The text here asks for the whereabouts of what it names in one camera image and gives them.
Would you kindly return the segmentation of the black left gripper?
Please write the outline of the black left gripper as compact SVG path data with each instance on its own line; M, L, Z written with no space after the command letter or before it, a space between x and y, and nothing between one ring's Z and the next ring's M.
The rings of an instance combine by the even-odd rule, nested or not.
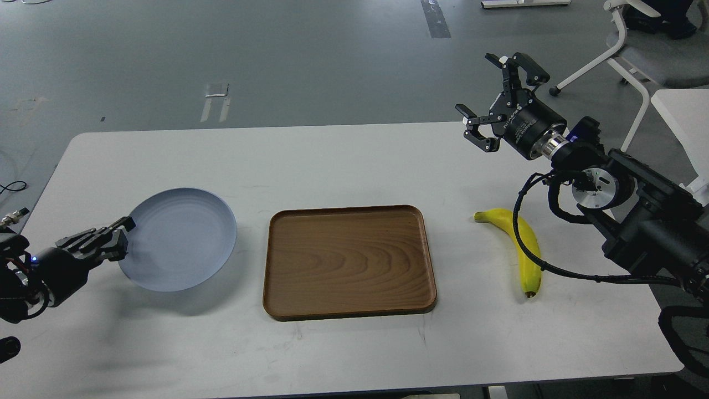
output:
M124 216L108 227L87 229L55 242L33 255L30 264L49 293L49 307L55 308L86 285L91 270L103 261L118 261L127 254L127 233L135 228L132 217ZM78 250L78 256L67 250Z

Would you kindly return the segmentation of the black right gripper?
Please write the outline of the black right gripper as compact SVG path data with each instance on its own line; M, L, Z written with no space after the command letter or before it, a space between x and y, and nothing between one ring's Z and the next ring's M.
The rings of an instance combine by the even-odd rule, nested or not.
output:
M568 124L534 93L522 87L519 69L525 73L525 84L534 88L547 83L551 76L526 53L515 53L511 57L486 53L485 58L503 71L503 93L495 99L491 115L478 116L464 104L455 105L456 111L464 117L463 137L483 152L498 151L501 138L529 161L540 157L544 137L564 133ZM480 126L492 124L496 138L486 137L479 130Z

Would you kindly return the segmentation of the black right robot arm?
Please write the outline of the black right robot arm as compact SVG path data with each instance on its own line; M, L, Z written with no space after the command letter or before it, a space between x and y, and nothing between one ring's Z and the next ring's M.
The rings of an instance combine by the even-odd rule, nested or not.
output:
M484 152L506 142L524 159L545 157L547 173L532 174L512 211L475 215L504 230L516 242L523 261L539 270L574 279L612 284L658 284L679 287L707 306L707 229L699 225L702 205L692 194L651 167L618 149L605 151L599 123L583 117L572 129L567 121L536 97L549 74L529 55L487 53L486 60L502 72L503 89L486 116L464 104L464 138ZM530 250L519 216L522 201L537 183L548 187L548 207L571 224L595 227L605 238L606 258L625 275L584 275L542 260Z

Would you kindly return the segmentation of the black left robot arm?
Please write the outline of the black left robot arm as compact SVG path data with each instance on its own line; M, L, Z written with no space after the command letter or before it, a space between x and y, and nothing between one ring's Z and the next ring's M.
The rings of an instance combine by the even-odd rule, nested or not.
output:
M87 229L55 242L40 253L28 252L28 238L11 229L28 208L2 217L1 316L18 324L56 308L87 283L90 271L106 261L126 258L127 233L135 229L126 216L100 229Z

